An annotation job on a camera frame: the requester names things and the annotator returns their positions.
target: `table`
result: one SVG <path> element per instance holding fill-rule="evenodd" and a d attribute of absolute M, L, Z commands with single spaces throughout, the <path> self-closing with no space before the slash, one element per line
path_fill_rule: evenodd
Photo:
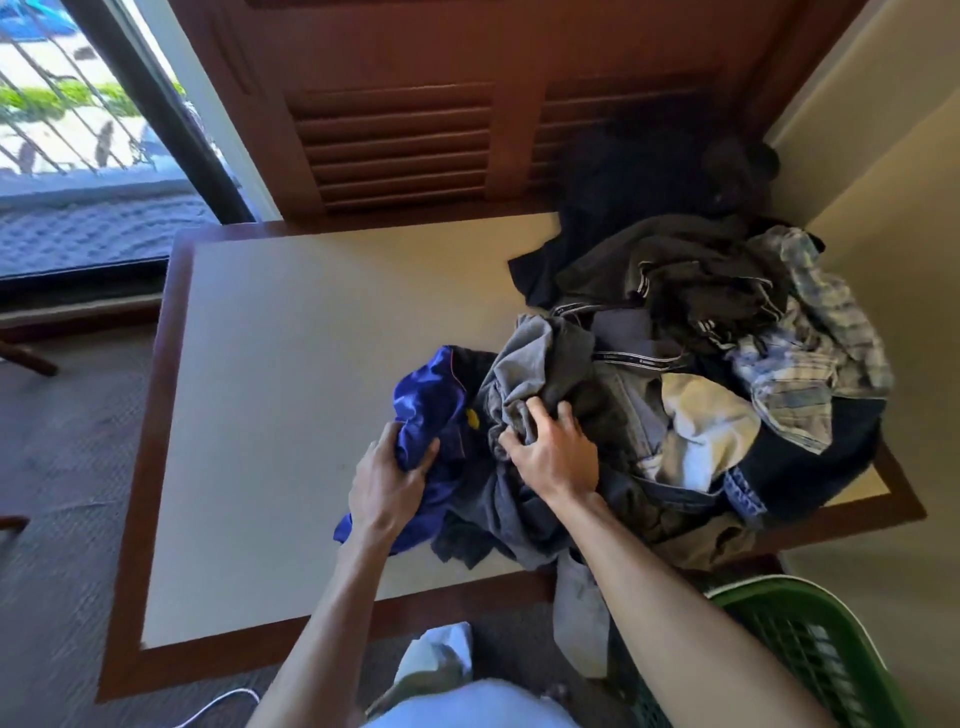
<path fill-rule="evenodd" d="M 504 260 L 556 225 L 487 203 L 179 236 L 98 700 L 286 656 L 332 571 L 332 526 L 392 416 L 393 383 L 443 343 L 498 349 L 524 309 Z M 922 518 L 886 449 L 876 465 L 882 477 L 756 552 Z M 424 545 L 388 562 L 371 639 L 552 593 L 549 573 L 499 554 L 467 571 Z"/>

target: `wooden table edge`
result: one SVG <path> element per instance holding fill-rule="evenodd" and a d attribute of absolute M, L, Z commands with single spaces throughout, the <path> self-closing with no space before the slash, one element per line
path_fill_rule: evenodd
<path fill-rule="evenodd" d="M 159 310 L 154 361 L 133 470 L 97 702 L 275 665 L 289 652 L 306 617 L 262 624 L 198 640 L 143 648 L 154 541 L 173 420 L 193 254 L 198 244 L 285 235 L 422 225 L 549 211 L 542 201 L 484 203 L 343 216 L 302 223 L 209 226 L 178 234 Z M 821 509 L 807 521 L 764 534 L 750 555 L 770 553 L 886 528 L 925 517 L 900 465 L 882 446 L 875 462 L 889 493 Z M 553 598 L 549 572 L 520 571 L 374 606 L 371 639 L 410 634 L 451 620 L 474 619 Z"/>

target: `hand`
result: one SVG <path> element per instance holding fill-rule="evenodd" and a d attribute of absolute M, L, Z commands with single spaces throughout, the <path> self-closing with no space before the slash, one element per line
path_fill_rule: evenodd
<path fill-rule="evenodd" d="M 364 542 L 391 546 L 403 526 L 417 513 L 423 498 L 424 477 L 440 450 L 434 439 L 412 471 L 403 472 L 396 463 L 396 434 L 401 423 L 388 423 L 380 441 L 370 443 L 357 463 L 348 502 L 354 535 Z"/>
<path fill-rule="evenodd" d="M 557 407 L 555 422 L 539 397 L 527 400 L 537 423 L 537 442 L 524 446 L 512 427 L 500 435 L 500 445 L 534 492 L 553 507 L 559 499 L 593 493 L 600 480 L 597 447 L 587 439 L 569 402 Z"/>

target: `white t-shirt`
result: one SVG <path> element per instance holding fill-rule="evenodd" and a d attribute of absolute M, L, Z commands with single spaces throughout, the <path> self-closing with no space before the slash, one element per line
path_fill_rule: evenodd
<path fill-rule="evenodd" d="M 462 688 L 404 700 L 376 720 L 376 728 L 577 728 L 570 714 L 503 680 L 479 680 Z"/>

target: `white cable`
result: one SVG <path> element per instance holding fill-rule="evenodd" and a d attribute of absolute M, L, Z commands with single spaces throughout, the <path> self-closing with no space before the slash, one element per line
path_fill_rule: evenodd
<path fill-rule="evenodd" d="M 215 706 L 215 705 L 216 705 L 217 703 L 219 703 L 221 700 L 224 700 L 225 698 L 228 698 L 228 697 L 230 697 L 231 695 L 236 695 L 236 694 L 238 694 L 238 693 L 240 693 L 240 692 L 245 692 L 247 695 L 249 695 L 251 698 L 253 698 L 253 700 L 256 702 L 257 705 L 260 704 L 260 696 L 257 695 L 256 692 L 250 690 L 249 688 L 237 688 L 236 690 L 232 690 L 232 691 L 230 691 L 230 692 L 225 692 L 223 695 L 219 695 L 219 696 L 213 698 L 213 700 L 211 700 L 210 702 L 208 702 L 208 703 L 207 703 L 206 705 L 204 705 L 197 713 L 195 713 L 195 714 L 193 715 L 193 717 L 188 718 L 188 719 L 186 720 L 186 722 L 181 723 L 180 725 L 175 725 L 174 728 L 186 728 L 188 725 L 190 725 L 190 723 L 192 723 L 194 720 L 196 720 L 197 718 L 199 718 L 200 716 L 202 716 L 204 713 L 206 713 L 208 710 L 210 710 L 210 708 L 212 708 L 213 706 Z"/>

